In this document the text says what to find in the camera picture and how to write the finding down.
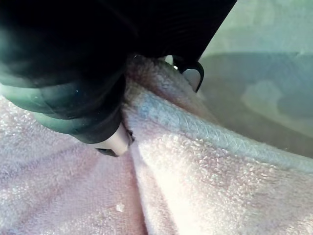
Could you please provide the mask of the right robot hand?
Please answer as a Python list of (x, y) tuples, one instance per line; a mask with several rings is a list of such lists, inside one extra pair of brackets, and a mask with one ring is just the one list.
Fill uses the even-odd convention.
[(3, 0), (0, 92), (43, 126), (120, 156), (130, 55), (172, 56), (197, 92), (199, 59), (233, 0)]

